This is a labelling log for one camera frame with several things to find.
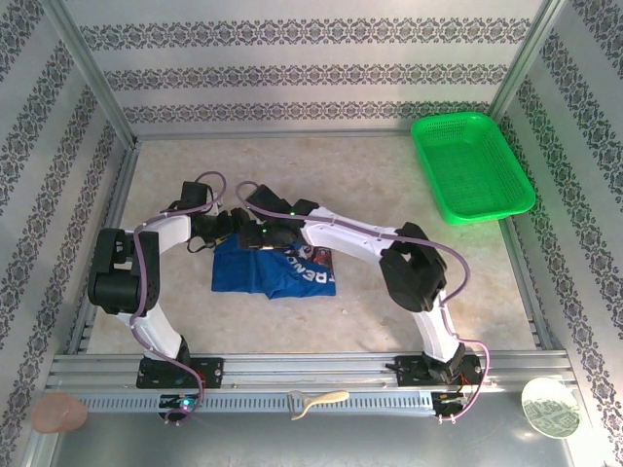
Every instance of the metal frame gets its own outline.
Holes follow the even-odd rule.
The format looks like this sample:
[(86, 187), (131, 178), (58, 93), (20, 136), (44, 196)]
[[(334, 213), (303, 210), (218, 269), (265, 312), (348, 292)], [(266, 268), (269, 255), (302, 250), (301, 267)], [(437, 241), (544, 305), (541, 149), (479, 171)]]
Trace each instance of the metal frame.
[(409, 136), (408, 129), (361, 129), (351, 131), (332, 130), (293, 130), (293, 131), (255, 131), (220, 133), (161, 133), (138, 136), (138, 141), (175, 141), (183, 139), (251, 139), (251, 138), (361, 138)]
[(71, 53), (87, 84), (95, 94), (97, 102), (104, 109), (108, 120), (126, 148), (136, 140), (128, 118), (108, 86), (104, 74), (95, 62), (89, 46), (62, 0), (42, 0), (41, 5), (54, 25), (67, 50)]
[[(108, 215), (104, 220), (105, 227), (119, 227), (121, 224), (121, 219), (124, 216), (124, 210), (126, 209), (129, 188), (132, 184), (132, 178), (134, 176), (134, 170), (136, 169), (136, 163), (138, 161), (141, 145), (142, 143), (132, 144), (126, 149), (128, 154), (126, 155), (124, 165), (121, 168), (120, 180), (117, 183), (115, 192), (111, 194), (113, 198), (110, 204), (110, 211), (108, 211)], [(89, 302), (89, 300), (87, 300), (86, 297), (84, 297), (80, 309), (78, 310), (76, 325), (67, 347), (67, 353), (78, 353), (80, 349), (89, 342), (91, 328), (88, 325), (93, 322), (96, 313), (97, 306), (93, 305)]]
[[(351, 392), (446, 391), (448, 386), (398, 387), (395, 373), (385, 364), (405, 353), (319, 353), (319, 354), (201, 354), (197, 357), (225, 359), (221, 389), (206, 392), (285, 393), (291, 390), (322, 392), (343, 389)], [(60, 387), (70, 394), (167, 393), (136, 389), (136, 373), (142, 355), (57, 355), (46, 383), (46, 391)], [(576, 387), (567, 352), (564, 350), (498, 350), (492, 352), (492, 368), (485, 392), (521, 390), (535, 377), (557, 377)]]
[(511, 268), (515, 274), (515, 281), (519, 288), (519, 295), (524, 303), (524, 309), (528, 316), (528, 321), (534, 329), (532, 333), (535, 334), (535, 344), (544, 350), (552, 350), (555, 348), (561, 348), (557, 344), (552, 342), (551, 336), (545, 324), (545, 318), (543, 317), (543, 311), (541, 310), (534, 289), (529, 282), (529, 273), (526, 269), (526, 264), (522, 259), (521, 247), (517, 238), (517, 233), (513, 228), (513, 223), (510, 219), (502, 219), (499, 221), (499, 229), (502, 232), (504, 243), (506, 244), (506, 251), (508, 252), (508, 258), (510, 260)]
[(554, 26), (558, 14), (566, 3), (567, 0), (545, 0), (536, 13), (528, 35), (515, 55), (489, 107), (488, 114), (496, 122), (499, 123), (504, 116), (508, 105), (515, 97), (517, 88), (524, 81), (538, 55), (538, 51), (547, 38), (547, 34)]
[(57, 433), (42, 435), (32, 430), (21, 467), (50, 467), (57, 441)]

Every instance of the white wall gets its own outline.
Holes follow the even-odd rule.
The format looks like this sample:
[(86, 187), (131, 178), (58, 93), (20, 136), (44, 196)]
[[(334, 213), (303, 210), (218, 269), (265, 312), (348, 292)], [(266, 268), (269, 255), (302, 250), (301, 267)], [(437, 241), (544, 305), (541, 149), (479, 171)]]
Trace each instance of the white wall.
[(0, 466), (64, 350), (125, 150), (36, 0), (0, 0)]
[(68, 0), (139, 135), (485, 111), (540, 0)]
[(502, 125), (536, 188), (514, 219), (531, 283), (607, 465), (623, 465), (622, 37), (623, 1), (568, 2)]

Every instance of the green plastic basket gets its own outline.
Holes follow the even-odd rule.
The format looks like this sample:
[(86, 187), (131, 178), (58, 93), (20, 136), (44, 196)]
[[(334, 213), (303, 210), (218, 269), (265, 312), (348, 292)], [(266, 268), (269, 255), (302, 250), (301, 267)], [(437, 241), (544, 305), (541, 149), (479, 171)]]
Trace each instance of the green plastic basket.
[(503, 219), (534, 206), (534, 189), (495, 122), (464, 112), (418, 120), (416, 150), (446, 222)]

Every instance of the white plate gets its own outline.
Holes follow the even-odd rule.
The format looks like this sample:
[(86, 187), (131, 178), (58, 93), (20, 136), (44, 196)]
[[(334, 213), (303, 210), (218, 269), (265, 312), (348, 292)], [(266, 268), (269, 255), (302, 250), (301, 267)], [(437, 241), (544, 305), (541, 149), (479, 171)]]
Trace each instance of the white plate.
[(533, 379), (522, 391), (526, 418), (539, 433), (562, 440), (580, 426), (580, 406), (573, 394), (549, 377)]

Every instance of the table surface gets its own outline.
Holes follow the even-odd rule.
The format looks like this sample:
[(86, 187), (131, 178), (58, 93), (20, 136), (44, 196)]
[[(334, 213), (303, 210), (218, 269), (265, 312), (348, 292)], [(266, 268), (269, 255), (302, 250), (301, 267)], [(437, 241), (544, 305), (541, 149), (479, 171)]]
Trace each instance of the table surface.
[[(497, 222), (453, 227), (439, 215), (409, 137), (259, 138), (143, 143), (122, 228), (179, 199), (182, 183), (206, 170), (230, 185), (224, 208), (239, 206), (234, 186), (268, 185), (290, 202), (311, 199), (373, 225), (413, 222), (430, 239), (456, 248), (472, 280), (449, 303), (462, 337), (492, 349), (534, 349), (530, 326)], [(218, 180), (205, 180), (215, 190)], [(448, 289), (462, 280), (448, 264)], [(379, 268), (334, 252), (337, 296), (269, 301), (264, 295), (210, 291), (212, 252), (177, 245), (161, 257), (160, 302), (194, 353), (417, 351), (421, 337), (410, 312), (396, 305)], [(89, 353), (142, 353), (129, 330), (99, 310)]]

